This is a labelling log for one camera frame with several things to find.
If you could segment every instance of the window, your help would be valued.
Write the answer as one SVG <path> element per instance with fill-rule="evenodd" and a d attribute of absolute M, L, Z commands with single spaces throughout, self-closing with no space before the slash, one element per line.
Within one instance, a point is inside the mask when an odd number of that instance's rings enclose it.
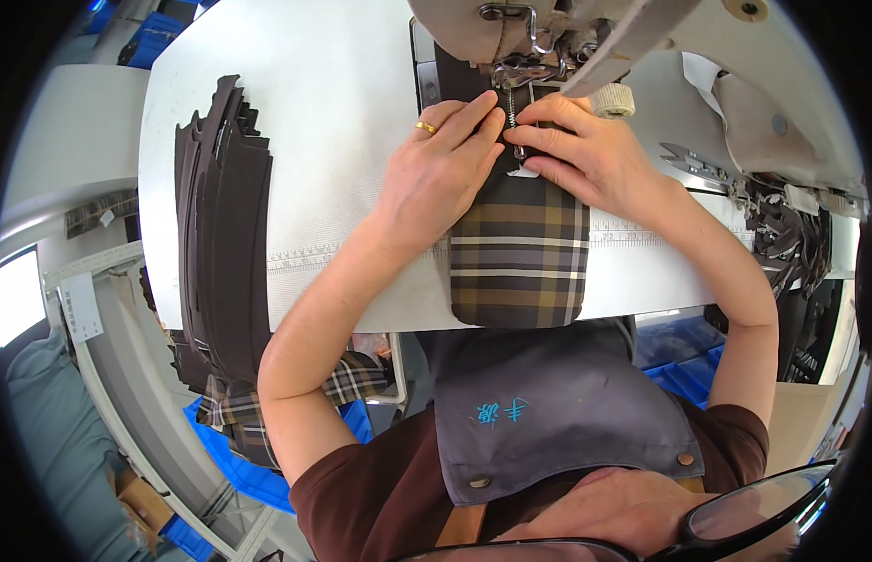
<path fill-rule="evenodd" d="M 0 348 L 44 318 L 45 303 L 34 246 L 0 265 Z"/>

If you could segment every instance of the woman's left hand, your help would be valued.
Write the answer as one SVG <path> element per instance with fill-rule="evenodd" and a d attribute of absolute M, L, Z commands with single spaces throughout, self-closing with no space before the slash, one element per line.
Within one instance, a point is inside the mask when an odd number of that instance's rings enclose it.
<path fill-rule="evenodd" d="M 367 222 L 403 264 L 439 240 L 483 187 L 504 148 L 495 142 L 504 126 L 497 101 L 488 90 L 469 104 L 447 101 L 426 108 L 419 120 L 436 133 L 414 129 L 389 158 L 383 191 Z"/>

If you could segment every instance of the eyeglasses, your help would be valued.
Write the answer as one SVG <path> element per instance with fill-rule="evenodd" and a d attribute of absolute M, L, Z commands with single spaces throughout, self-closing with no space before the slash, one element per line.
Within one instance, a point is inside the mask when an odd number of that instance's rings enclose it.
<path fill-rule="evenodd" d="M 595 539 L 532 539 L 432 548 L 392 562 L 710 562 L 766 539 L 795 522 L 801 535 L 816 521 L 830 490 L 835 460 L 758 480 L 695 507 L 679 542 L 647 558 Z"/>

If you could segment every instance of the white work surface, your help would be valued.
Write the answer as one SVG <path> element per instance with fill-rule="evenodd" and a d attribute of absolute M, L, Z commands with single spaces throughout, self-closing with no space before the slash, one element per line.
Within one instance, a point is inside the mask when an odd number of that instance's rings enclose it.
<path fill-rule="evenodd" d="M 223 0 L 190 25 L 151 70 L 139 150 L 142 241 L 158 313 L 182 329 L 174 195 L 174 130 L 205 115 L 217 78 L 240 74 L 256 128 L 274 157 L 268 207 L 271 329 L 376 202 L 389 154 L 417 120 L 403 0 L 299 3 Z M 734 169 L 719 118 L 682 76 L 678 52 L 655 52 L 624 81 L 630 123 L 664 173 L 657 143 L 696 150 Z M 697 197 L 748 244 L 751 233 L 723 197 Z M 661 240 L 591 211 L 579 318 L 679 309 L 713 299 L 689 263 Z M 637 238 L 637 242 L 625 242 Z M 464 327 L 451 314 L 445 242 L 421 256 L 364 313 L 358 332 Z"/>

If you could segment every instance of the woman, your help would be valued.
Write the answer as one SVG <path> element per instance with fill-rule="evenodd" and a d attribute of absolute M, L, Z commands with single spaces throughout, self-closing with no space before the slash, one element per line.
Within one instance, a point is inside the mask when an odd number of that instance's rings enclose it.
<path fill-rule="evenodd" d="M 763 474 L 779 339 L 766 278 L 725 227 L 649 163 L 624 122 L 560 95 L 526 107 L 504 139 L 549 154 L 525 166 L 583 204 L 656 232 L 701 274 L 730 326 L 707 410 L 633 375 L 622 343 L 594 324 L 464 330 L 421 337 L 434 406 L 357 444 L 320 385 L 370 302 L 470 208 L 503 148 L 496 101 L 489 91 L 424 110 L 420 121 L 431 127 L 414 129 L 392 156 L 374 212 L 265 351 L 264 419 L 321 561 L 544 537 L 607 540 L 648 556 L 675 542 L 687 511 Z M 532 376 L 504 382 L 494 362 Z M 502 395 L 500 409 L 486 408 L 485 379 Z M 483 408 L 466 415 L 455 399 Z"/>

